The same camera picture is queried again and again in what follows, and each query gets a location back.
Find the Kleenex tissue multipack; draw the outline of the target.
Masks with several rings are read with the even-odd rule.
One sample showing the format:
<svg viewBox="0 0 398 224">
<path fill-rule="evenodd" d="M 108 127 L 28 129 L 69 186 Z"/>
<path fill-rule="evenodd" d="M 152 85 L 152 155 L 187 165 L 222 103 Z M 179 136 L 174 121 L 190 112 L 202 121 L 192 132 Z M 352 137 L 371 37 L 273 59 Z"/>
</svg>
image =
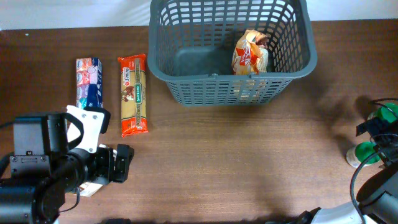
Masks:
<svg viewBox="0 0 398 224">
<path fill-rule="evenodd" d="M 103 74 L 99 58 L 76 59 L 76 106 L 103 107 Z"/>
</svg>

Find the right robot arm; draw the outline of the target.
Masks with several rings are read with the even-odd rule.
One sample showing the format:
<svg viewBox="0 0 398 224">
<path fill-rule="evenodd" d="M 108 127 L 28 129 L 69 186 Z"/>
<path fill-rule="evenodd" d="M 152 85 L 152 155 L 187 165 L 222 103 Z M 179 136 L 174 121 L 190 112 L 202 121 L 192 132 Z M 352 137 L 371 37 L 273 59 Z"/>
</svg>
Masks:
<svg viewBox="0 0 398 224">
<path fill-rule="evenodd" d="M 372 118 L 356 128 L 358 136 L 365 132 L 376 143 L 376 152 L 355 170 L 350 182 L 351 201 L 335 208 L 305 211 L 295 223 L 397 223 L 397 121 Z M 374 156 L 381 158 L 384 168 L 355 195 L 356 177 Z"/>
</svg>

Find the orange Nescafe sachet bag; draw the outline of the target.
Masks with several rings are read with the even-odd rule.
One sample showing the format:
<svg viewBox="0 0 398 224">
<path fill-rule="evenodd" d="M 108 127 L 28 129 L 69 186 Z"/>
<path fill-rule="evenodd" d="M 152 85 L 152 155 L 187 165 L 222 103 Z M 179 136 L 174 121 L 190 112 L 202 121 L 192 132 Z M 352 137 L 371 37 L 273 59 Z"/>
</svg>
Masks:
<svg viewBox="0 0 398 224">
<path fill-rule="evenodd" d="M 269 63 L 268 36 L 246 29 L 234 48 L 231 66 L 234 75 L 267 72 Z"/>
</svg>

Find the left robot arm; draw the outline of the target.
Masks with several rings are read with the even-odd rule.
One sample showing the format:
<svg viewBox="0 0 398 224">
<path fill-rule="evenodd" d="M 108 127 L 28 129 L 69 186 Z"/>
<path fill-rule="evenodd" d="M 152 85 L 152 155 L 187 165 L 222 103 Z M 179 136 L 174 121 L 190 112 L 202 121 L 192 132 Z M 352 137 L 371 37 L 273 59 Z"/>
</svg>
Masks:
<svg viewBox="0 0 398 224">
<path fill-rule="evenodd" d="M 70 113 L 32 114 L 13 122 L 14 151 L 1 159 L 1 223 L 55 223 L 68 192 L 84 182 L 123 183 L 134 149 L 80 147 L 83 120 Z"/>
</svg>

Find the green lid jar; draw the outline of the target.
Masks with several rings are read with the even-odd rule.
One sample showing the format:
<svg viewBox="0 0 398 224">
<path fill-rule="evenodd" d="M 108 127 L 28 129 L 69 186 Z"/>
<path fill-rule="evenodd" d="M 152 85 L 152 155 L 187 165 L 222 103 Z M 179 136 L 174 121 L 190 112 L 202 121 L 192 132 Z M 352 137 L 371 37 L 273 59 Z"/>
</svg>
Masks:
<svg viewBox="0 0 398 224">
<path fill-rule="evenodd" d="M 386 106 L 391 109 L 393 112 L 395 112 L 395 114 L 397 114 L 397 105 L 394 103 L 386 103 Z M 389 123 L 394 122 L 397 117 L 387 108 L 385 107 L 380 107 L 377 110 L 373 111 L 369 116 L 368 119 L 373 119 L 375 117 L 381 118 L 381 119 L 385 119 L 386 121 L 388 121 Z"/>
<path fill-rule="evenodd" d="M 358 168 L 366 158 L 375 153 L 374 147 L 375 144 L 370 141 L 362 142 L 352 147 L 346 153 L 347 163 L 354 168 Z"/>
</svg>

